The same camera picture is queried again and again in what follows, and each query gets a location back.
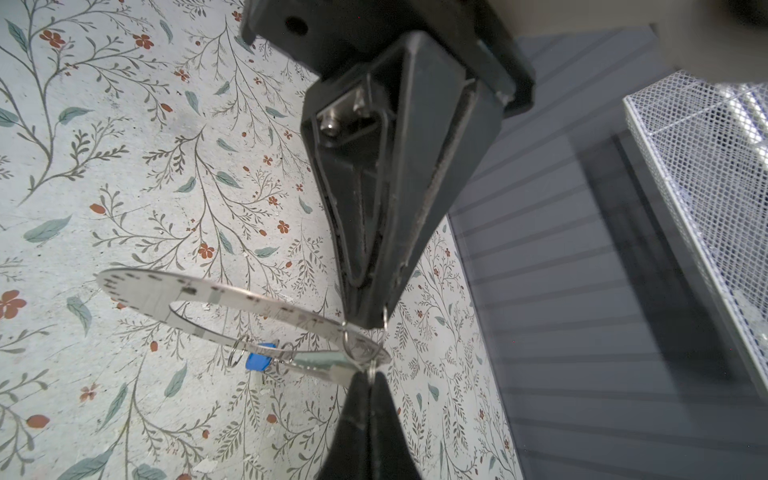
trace screw hole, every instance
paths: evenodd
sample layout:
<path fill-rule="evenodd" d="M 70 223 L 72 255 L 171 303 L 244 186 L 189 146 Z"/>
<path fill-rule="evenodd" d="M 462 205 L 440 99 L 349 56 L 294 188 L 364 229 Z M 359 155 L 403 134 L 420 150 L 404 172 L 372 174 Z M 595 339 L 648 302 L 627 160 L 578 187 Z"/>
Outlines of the screw hole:
<path fill-rule="evenodd" d="M 298 17 L 286 18 L 286 27 L 288 28 L 288 31 L 294 35 L 299 35 L 300 37 L 306 35 L 310 29 L 306 26 L 306 22 Z"/>

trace floral tablecloth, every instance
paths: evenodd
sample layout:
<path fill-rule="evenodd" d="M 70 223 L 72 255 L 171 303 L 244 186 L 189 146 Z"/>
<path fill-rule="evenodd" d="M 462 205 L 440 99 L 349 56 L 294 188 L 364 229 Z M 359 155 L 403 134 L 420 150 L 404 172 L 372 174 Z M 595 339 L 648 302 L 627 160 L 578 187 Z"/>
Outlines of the floral tablecloth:
<path fill-rule="evenodd" d="M 229 352 L 101 293 L 135 266 L 341 316 L 297 132 L 313 76 L 237 37 L 241 2 L 8 0 L 0 37 L 0 475 L 311 478 L 335 385 Z M 386 368 L 425 478 L 522 478 L 444 221 L 392 317 Z M 324 348 L 215 306 L 231 336 Z"/>

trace wire mesh basket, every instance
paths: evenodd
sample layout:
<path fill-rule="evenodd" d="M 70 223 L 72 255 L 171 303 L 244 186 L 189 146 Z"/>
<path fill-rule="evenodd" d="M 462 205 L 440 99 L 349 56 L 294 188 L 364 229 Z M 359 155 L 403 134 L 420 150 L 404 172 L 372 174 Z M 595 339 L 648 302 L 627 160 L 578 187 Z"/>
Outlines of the wire mesh basket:
<path fill-rule="evenodd" d="M 768 392 L 768 84 L 679 71 L 624 99 L 627 122 L 758 390 Z"/>

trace green leaf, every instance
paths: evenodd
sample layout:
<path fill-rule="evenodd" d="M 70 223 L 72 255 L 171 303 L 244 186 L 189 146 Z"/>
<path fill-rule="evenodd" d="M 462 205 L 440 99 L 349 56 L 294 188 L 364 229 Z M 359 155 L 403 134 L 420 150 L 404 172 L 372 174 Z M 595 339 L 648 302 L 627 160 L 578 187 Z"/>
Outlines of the green leaf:
<path fill-rule="evenodd" d="M 229 90 L 230 90 L 230 81 L 227 80 L 227 81 L 224 82 L 223 85 L 221 85 L 221 88 L 216 90 L 216 93 L 214 95 L 223 95 L 223 94 L 227 93 Z"/>
<path fill-rule="evenodd" d="M 432 396 L 435 398 L 435 401 L 437 402 L 437 398 L 440 396 L 440 390 L 437 390 L 436 386 L 431 386 L 428 383 L 427 388 L 429 389 L 429 393 L 432 394 Z"/>
<path fill-rule="evenodd" d="M 11 34 L 18 46 L 22 48 L 24 53 L 27 53 L 29 47 L 27 46 L 27 36 L 24 35 L 24 31 L 21 30 L 15 23 L 5 20 L 8 23 L 8 33 Z"/>
<path fill-rule="evenodd" d="M 13 127 L 16 125 L 18 117 L 15 113 L 0 108 L 0 127 Z"/>
<path fill-rule="evenodd" d="M 277 111 L 277 110 L 275 110 L 274 108 L 271 108 L 271 107 L 266 107 L 266 108 L 264 108 L 264 110 L 266 110 L 266 112 L 268 114 L 272 115 L 275 118 L 285 118 L 286 117 L 285 115 L 281 114 L 279 111 Z"/>
<path fill-rule="evenodd" d="M 269 255 L 272 255 L 273 253 L 277 252 L 278 248 L 279 247 L 264 247 L 261 250 L 254 250 L 253 252 L 259 258 L 267 258 Z"/>
<path fill-rule="evenodd" d="M 184 368 L 176 372 L 173 378 L 170 379 L 168 386 L 165 387 L 165 396 L 172 397 L 179 393 L 181 386 L 184 384 L 184 377 L 187 376 L 187 364 L 184 363 Z"/>
<path fill-rule="evenodd" d="M 312 213 L 312 207 L 304 203 L 304 200 L 301 200 L 301 197 L 299 197 L 299 205 L 301 205 L 302 210 L 304 210 L 306 213 L 311 214 Z"/>
<path fill-rule="evenodd" d="M 227 144 L 227 142 L 224 141 L 223 138 L 216 140 L 216 145 L 218 145 L 219 147 L 222 147 L 224 150 L 237 151 L 234 148 L 230 147 L 229 144 Z"/>
<path fill-rule="evenodd" d="M 120 407 L 123 405 L 123 400 L 125 400 L 125 396 L 128 393 L 128 384 L 124 383 L 122 387 L 120 387 L 120 391 L 118 392 L 118 395 L 114 397 L 114 400 L 112 400 L 112 403 L 109 404 L 109 410 L 107 410 L 107 418 L 104 419 L 104 421 L 101 423 L 101 430 L 107 424 L 110 420 L 112 420 L 112 417 L 115 416 L 115 414 L 120 411 Z"/>
<path fill-rule="evenodd" d="M 230 187 L 242 188 L 227 172 L 216 172 L 216 180 Z"/>
<path fill-rule="evenodd" d="M 241 47 L 245 48 L 245 50 L 246 50 L 248 53 L 250 53 L 251 55 L 253 55 L 253 50 L 251 50 L 251 49 L 250 49 L 250 45 L 248 45 L 248 44 L 245 42 L 245 40 L 243 40 L 242 38 L 240 38 L 240 37 L 237 37 L 237 36 L 236 36 L 236 37 L 235 37 L 235 41 L 237 42 L 237 44 L 238 44 L 239 46 L 241 46 Z"/>
<path fill-rule="evenodd" d="M 187 180 L 187 182 L 181 187 L 179 187 L 178 190 L 176 191 L 181 192 L 182 194 L 188 194 L 192 191 L 192 189 L 194 189 L 194 186 L 196 183 L 197 183 L 197 179 L 195 179 L 195 177 L 190 177 L 190 179 Z"/>
<path fill-rule="evenodd" d="M 66 125 L 69 123 L 69 121 L 75 117 L 79 117 L 81 115 L 87 114 L 89 111 L 87 108 L 80 108 L 80 107 L 69 107 L 65 108 L 61 111 L 61 113 L 58 115 L 58 122 L 62 125 Z"/>
<path fill-rule="evenodd" d="M 134 480 L 165 480 L 167 477 L 165 472 L 159 468 L 150 467 L 146 463 L 142 463 L 137 468 L 134 468 L 132 476 Z"/>
<path fill-rule="evenodd" d="M 224 236 L 224 232 L 221 230 L 219 230 L 219 240 L 221 240 L 221 244 L 224 245 L 224 249 L 227 252 L 234 254 L 234 250 L 232 250 L 232 243 L 227 240 L 227 238 Z"/>
<path fill-rule="evenodd" d="M 24 240 L 32 243 L 45 242 L 46 240 L 52 238 L 55 234 L 59 233 L 62 228 L 66 227 L 70 218 L 72 218 L 72 215 L 67 218 L 49 220 L 39 227 L 35 227 L 25 233 Z"/>
<path fill-rule="evenodd" d="M 168 36 L 168 43 L 173 42 L 174 33 L 170 30 L 170 26 L 167 23 L 165 23 L 165 20 L 160 20 L 160 27 L 165 32 L 165 35 Z"/>
<path fill-rule="evenodd" d="M 80 300 L 79 296 L 70 296 L 67 298 L 67 310 L 72 312 L 74 316 L 80 320 L 80 323 L 83 324 L 85 335 L 88 335 L 88 329 L 91 328 L 91 311 L 83 301 Z"/>
<path fill-rule="evenodd" d="M 195 95 L 193 91 L 187 90 L 184 92 L 184 96 L 187 97 L 187 101 L 189 102 L 190 107 L 192 107 L 192 109 L 195 110 L 195 112 L 197 112 L 197 114 L 199 115 L 200 110 L 197 109 L 197 106 L 199 105 L 197 101 L 197 95 Z"/>
<path fill-rule="evenodd" d="M 109 449 L 94 458 L 83 458 L 59 475 L 58 480 L 81 480 L 96 475 L 106 466 L 111 455 L 112 449 Z"/>

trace silver ring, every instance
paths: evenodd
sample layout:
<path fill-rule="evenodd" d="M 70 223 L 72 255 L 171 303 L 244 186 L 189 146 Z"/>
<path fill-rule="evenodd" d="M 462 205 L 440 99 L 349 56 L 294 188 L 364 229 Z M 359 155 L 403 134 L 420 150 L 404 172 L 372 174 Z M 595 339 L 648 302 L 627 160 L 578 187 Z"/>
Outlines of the silver ring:
<path fill-rule="evenodd" d="M 232 347 L 232 351 L 230 352 L 230 359 L 227 360 L 227 366 L 232 368 L 234 366 L 237 366 L 238 363 L 240 363 L 240 360 L 243 358 L 243 354 L 245 353 L 245 349 L 240 349 L 240 356 L 237 357 L 237 361 L 235 363 L 232 363 L 232 358 L 235 356 L 235 351 L 237 350 L 237 346 L 240 345 L 240 341 L 245 337 L 245 335 L 241 336 L 237 341 L 235 341 L 234 346 Z"/>
<path fill-rule="evenodd" d="M 376 359 L 377 356 L 381 353 L 382 349 L 384 348 L 384 341 L 386 340 L 386 333 L 387 333 L 387 327 L 389 326 L 389 312 L 386 309 L 386 305 L 384 306 L 384 311 L 382 312 L 382 315 L 384 317 L 384 337 L 379 342 L 379 348 L 376 349 L 376 351 L 367 359 L 358 360 L 355 358 L 355 356 L 352 354 L 352 352 L 349 350 L 349 333 L 346 329 L 346 320 L 342 323 L 342 327 L 344 328 L 344 334 L 342 335 L 342 347 L 344 348 L 344 355 L 346 358 L 353 363 L 357 363 L 358 365 L 365 365 L 367 363 L 373 364 L 373 361 Z"/>

